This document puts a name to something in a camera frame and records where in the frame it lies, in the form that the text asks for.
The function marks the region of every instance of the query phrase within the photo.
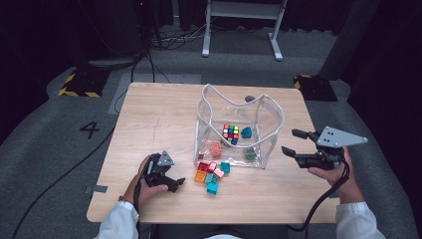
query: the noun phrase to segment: person's left hand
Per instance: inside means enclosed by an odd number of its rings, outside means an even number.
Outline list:
[[[131,204],[133,204],[134,188],[136,187],[140,179],[140,175],[142,174],[143,168],[148,162],[148,158],[149,158],[149,155],[140,164],[139,170],[137,171],[137,175],[134,176],[133,180],[130,182],[129,186],[127,187],[126,192],[124,193],[124,196],[123,196],[124,199],[127,202],[130,202]],[[138,201],[139,207],[141,207],[150,197],[168,190],[168,186],[164,184],[149,187],[148,184],[146,184],[145,179],[140,180],[140,183],[141,183],[140,192],[139,192],[140,195],[139,195],[139,201]]]

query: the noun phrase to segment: white metal stand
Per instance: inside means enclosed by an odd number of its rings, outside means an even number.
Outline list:
[[[211,16],[256,18],[276,20],[274,33],[269,33],[268,36],[270,38],[276,60],[281,61],[283,59],[283,55],[280,51],[279,44],[277,43],[277,35],[279,33],[280,24],[282,23],[287,2],[288,0],[283,0],[282,4],[259,4],[208,0],[202,56],[208,57],[210,55]]]

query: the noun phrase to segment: clear pouch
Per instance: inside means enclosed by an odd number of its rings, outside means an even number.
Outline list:
[[[265,168],[284,121],[283,109],[267,95],[236,104],[208,84],[198,104],[194,163]],[[230,126],[232,134],[224,134]]]

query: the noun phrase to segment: table top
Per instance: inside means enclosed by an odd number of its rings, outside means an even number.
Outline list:
[[[311,140],[292,136],[292,129],[314,131],[301,93],[296,89],[214,86],[235,103],[245,96],[265,94],[283,109],[285,123],[266,169],[232,166],[219,182],[217,195],[194,181],[193,163],[197,107],[203,85],[132,83],[112,136],[88,219],[100,222],[123,195],[142,160],[166,150],[175,162],[166,175],[186,177],[175,192],[162,193],[140,209],[147,223],[303,223],[328,183],[298,167],[283,155],[281,146],[298,153],[314,153]],[[316,211],[312,223],[335,222],[338,198],[328,198]]]

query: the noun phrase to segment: hand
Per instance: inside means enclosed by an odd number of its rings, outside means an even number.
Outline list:
[[[148,158],[149,158],[149,155],[140,164],[137,174],[133,177],[133,180],[130,182],[129,186],[127,187],[126,193],[123,196],[124,199],[126,199],[131,204],[133,204],[134,188],[139,182],[140,175],[142,174],[142,170],[145,167],[146,163],[148,162]],[[140,192],[139,192],[140,195],[139,195],[139,201],[138,201],[139,207],[141,207],[152,196],[168,190],[167,185],[157,185],[157,186],[149,187],[148,184],[145,182],[145,179],[140,180],[140,183],[141,183]]]
[[[344,159],[350,167],[348,181],[345,182],[339,189],[338,195],[340,196],[340,203],[362,202],[364,201],[363,195],[354,177],[354,168],[351,162],[351,156],[347,147],[344,148]],[[325,179],[329,185],[333,186],[342,176],[344,171],[344,163],[339,168],[333,170],[323,170],[317,167],[308,168],[308,172]]]

